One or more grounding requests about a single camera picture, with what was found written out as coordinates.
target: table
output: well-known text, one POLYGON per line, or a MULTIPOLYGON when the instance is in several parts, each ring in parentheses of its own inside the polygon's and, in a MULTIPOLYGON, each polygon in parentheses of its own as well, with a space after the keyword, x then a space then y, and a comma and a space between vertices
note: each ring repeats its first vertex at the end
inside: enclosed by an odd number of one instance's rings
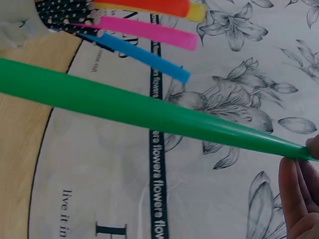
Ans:
MULTIPOLYGON (((66 72, 80 39, 38 37, 0 57, 66 72)), ((0 94, 0 238, 26 239, 34 166, 51 107, 0 94)))

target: floral print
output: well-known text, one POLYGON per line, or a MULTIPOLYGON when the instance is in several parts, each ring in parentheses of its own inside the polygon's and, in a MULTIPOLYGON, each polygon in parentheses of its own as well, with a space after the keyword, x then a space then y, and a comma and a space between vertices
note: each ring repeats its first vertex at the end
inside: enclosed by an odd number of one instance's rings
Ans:
MULTIPOLYGON (((273 120, 260 109, 262 101, 273 102, 284 108, 279 94, 293 94, 298 89, 289 83, 276 83, 259 69, 259 62, 253 57, 243 61, 229 72, 226 78, 212 76, 213 86, 205 92, 187 91, 184 84, 172 80, 165 101, 196 110, 214 117, 235 122, 265 133, 273 133, 273 124, 299 134, 310 134, 317 130, 310 120, 288 117, 273 120)), ((165 151, 174 149, 182 136, 165 134, 165 151)), ((222 144, 202 142, 204 155, 218 152, 222 144)), ((238 148, 227 146, 228 154, 220 159, 213 169, 223 169, 233 165, 239 157, 238 148)))
POLYGON ((208 11, 205 21, 197 26, 197 33, 202 43, 205 35, 225 34, 232 51, 238 52, 242 49, 245 39, 261 41, 268 34, 265 28, 250 21, 252 14, 253 7, 250 3, 234 15, 215 10, 208 11))

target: leaf print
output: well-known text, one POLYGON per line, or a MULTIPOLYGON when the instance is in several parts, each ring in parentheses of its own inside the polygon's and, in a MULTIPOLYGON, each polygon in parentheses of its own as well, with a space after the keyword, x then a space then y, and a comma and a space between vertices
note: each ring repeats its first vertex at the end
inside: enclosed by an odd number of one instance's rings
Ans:
POLYGON ((177 93, 185 92, 185 84, 180 81, 172 79, 165 96, 164 101, 169 101, 169 98, 177 93))
POLYGON ((218 150, 220 150, 223 147, 220 143, 211 143, 208 141, 203 141, 203 154, 210 154, 210 153, 216 153, 218 150))
POLYGON ((254 92, 256 91, 259 91, 258 93, 256 93, 256 95, 259 96, 260 98, 267 101, 274 102, 277 105, 279 105, 281 108, 284 108, 284 106, 282 105, 282 100, 271 89, 267 89, 267 88, 260 89, 260 87, 255 87, 254 92))
POLYGON ((248 67, 250 67, 252 64, 253 64, 253 61, 254 61, 254 58, 253 57, 251 57, 251 58, 249 58, 249 59, 247 59, 246 61, 245 61, 245 64, 248 66, 248 67))
POLYGON ((268 175, 264 171, 262 171, 262 172, 260 172, 259 174, 256 175, 256 177, 254 178, 253 182, 250 185, 249 196, 248 196, 249 204, 252 203, 252 200, 253 200, 253 197, 254 197, 255 193, 257 192, 259 187, 264 182, 270 183, 270 179, 269 179, 268 175))
POLYGON ((280 194, 278 194, 275 198, 274 198, 274 208, 281 208, 281 198, 280 198, 280 194))
POLYGON ((239 148, 230 147, 228 155, 215 164, 214 170, 230 167, 231 165, 237 162, 238 157, 239 157, 239 148))
POLYGON ((316 6, 318 5, 318 1, 317 0, 301 0, 302 2, 304 2, 305 4, 307 4, 308 6, 316 6))
POLYGON ((283 93, 283 94, 291 94, 291 93, 295 93, 298 91, 298 89, 296 87, 294 87, 293 85, 289 84, 289 83, 279 83, 279 84, 275 84, 274 86, 271 87, 274 91, 277 91, 279 93, 283 93))
POLYGON ((309 9, 307 14, 307 24, 308 27, 311 29, 311 26, 318 20, 319 16, 319 6, 313 6, 309 9))
POLYGON ((260 108, 261 101, 259 96, 256 96, 256 95, 250 96, 250 101, 251 101, 251 104, 249 107, 256 108, 256 109, 260 108))
POLYGON ((297 47, 300 53, 303 55, 303 57, 311 64, 315 64, 315 57, 313 54, 308 52, 306 49, 297 47))
POLYGON ((207 112, 213 116, 254 128, 261 132, 272 133, 274 131, 270 117, 259 109, 238 105, 222 105, 211 108, 207 112))
POLYGON ((282 239, 286 237, 286 224, 283 208, 273 208, 273 216, 265 234, 265 239, 282 239))
POLYGON ((253 15, 253 6, 251 6, 250 3, 247 3, 243 9, 237 14, 235 14, 235 17, 240 17, 249 20, 253 15))
POLYGON ((243 61, 239 66, 237 66, 235 69, 233 69, 227 76, 228 79, 234 79, 237 77, 242 76, 247 71, 247 65, 243 61))
POLYGON ((315 63, 319 64, 319 52, 314 55, 315 63))
POLYGON ((249 204, 246 239, 262 239, 273 215, 273 193, 269 182, 263 182, 249 204))
POLYGON ((292 51, 289 51, 289 50, 286 50, 286 49, 282 49, 280 48, 286 56, 288 56, 290 59, 292 59, 293 61, 296 61, 298 62, 298 64, 303 67, 304 64, 303 64, 303 61, 292 51))
POLYGON ((305 41, 297 39, 296 42, 302 45, 307 50, 307 52, 309 52, 310 55, 313 55, 313 51, 311 50, 311 48, 307 45, 305 41))
POLYGON ((297 2, 298 2, 298 0, 290 0, 289 3, 288 3, 286 6, 289 6, 289 5, 291 5, 291 4, 295 4, 295 3, 297 3, 297 2))
POLYGON ((272 8, 274 5, 269 0, 251 0, 254 4, 263 8, 272 8))
POLYGON ((165 144, 165 153, 169 152, 173 148, 175 148, 183 139, 183 136, 165 133, 164 134, 164 144, 165 144))
POLYGON ((278 124, 294 133, 310 134, 317 130, 310 120, 299 117, 288 117, 278 120, 278 124))
POLYGON ((207 108, 206 96, 198 92, 179 92, 170 96, 168 102, 187 109, 202 111, 207 108))
POLYGON ((232 30, 226 31, 226 37, 232 51, 238 52, 241 50, 245 42, 245 37, 242 31, 232 27, 232 30))
POLYGON ((268 85, 265 82, 266 78, 267 77, 265 77, 264 75, 244 74, 243 76, 240 76, 236 78, 235 80, 246 86, 264 88, 264 87, 267 87, 268 85))
POLYGON ((208 98, 208 106, 210 108, 221 105, 245 106, 250 102, 250 96, 248 92, 240 84, 226 80, 219 76, 213 76, 213 80, 217 83, 219 92, 208 98))

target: lily flower print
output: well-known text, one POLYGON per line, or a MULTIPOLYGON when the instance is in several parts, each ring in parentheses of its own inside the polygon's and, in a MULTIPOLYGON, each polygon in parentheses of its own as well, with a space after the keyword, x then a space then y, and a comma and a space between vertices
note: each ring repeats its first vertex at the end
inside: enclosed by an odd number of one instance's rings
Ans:
MULTIPOLYGON (((311 6, 307 13, 307 24, 311 29, 312 25, 318 20, 319 16, 319 0, 301 0, 303 3, 311 6)), ((290 0, 287 6, 297 3, 298 0, 290 0)))
POLYGON ((250 185, 246 239, 286 238, 286 224, 280 195, 273 197, 270 179, 260 172, 250 185))
MULTIPOLYGON (((187 91, 185 85, 172 79, 165 101, 191 110, 210 114, 224 120, 235 122, 256 130, 272 133, 273 124, 299 134, 310 134, 317 130, 310 120, 298 117, 288 117, 280 120, 271 119, 260 109, 262 101, 274 102, 282 106, 280 94, 298 92, 289 83, 276 83, 262 73, 259 63, 252 57, 235 67, 226 78, 212 76, 212 87, 205 92, 187 91)), ((183 137, 175 134, 165 134, 165 151, 174 149, 183 137)), ((222 144, 202 142, 203 155, 218 152, 222 144)), ((228 154, 220 159, 213 169, 223 169, 233 165, 239 158, 240 150, 228 147, 228 154)))
POLYGON ((206 13, 205 21, 198 24, 197 33, 203 43, 205 35, 218 36, 225 34, 232 51, 240 51, 245 39, 261 41, 268 31, 262 26, 250 22, 253 7, 247 3, 240 12, 228 14, 211 10, 206 13))
POLYGON ((289 59, 297 64, 296 66, 291 66, 302 70, 319 85, 319 52, 313 53, 311 48, 303 40, 296 40, 296 42, 299 44, 297 48, 306 60, 305 62, 294 52, 288 49, 280 49, 289 59))

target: plastic strip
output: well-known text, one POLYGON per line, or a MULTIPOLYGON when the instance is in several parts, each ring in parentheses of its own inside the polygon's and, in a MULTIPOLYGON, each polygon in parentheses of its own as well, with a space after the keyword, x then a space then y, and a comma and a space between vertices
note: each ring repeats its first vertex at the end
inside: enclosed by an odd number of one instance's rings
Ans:
MULTIPOLYGON (((153 14, 166 14, 166 15, 170 15, 170 16, 175 16, 175 15, 171 15, 171 14, 167 14, 167 13, 163 13, 163 12, 146 10, 143 8, 129 7, 129 6, 102 3, 102 2, 96 2, 95 7, 96 8, 108 8, 108 9, 120 9, 120 10, 125 10, 125 11, 150 12, 153 14)), ((205 16, 206 16, 205 5, 199 4, 199 3, 191 3, 189 11, 188 11, 185 19, 190 20, 190 21, 195 21, 195 22, 202 22, 202 21, 204 21, 205 16)))
POLYGON ((137 7, 179 17, 186 17, 190 8, 189 0, 94 0, 94 2, 137 7))
POLYGON ((117 37, 113 37, 107 33, 104 33, 102 37, 96 37, 82 33, 79 35, 91 41, 95 41, 101 45, 112 48, 116 51, 120 51, 128 56, 131 56, 183 83, 187 83, 190 77, 190 73, 183 68, 180 68, 164 59, 161 59, 158 56, 153 55, 152 53, 149 53, 137 46, 131 45, 130 43, 118 39, 117 37))
POLYGON ((197 48, 197 35, 193 33, 126 18, 103 16, 98 25, 76 24, 76 26, 104 29, 144 37, 152 41, 167 43, 190 51, 194 51, 197 48))

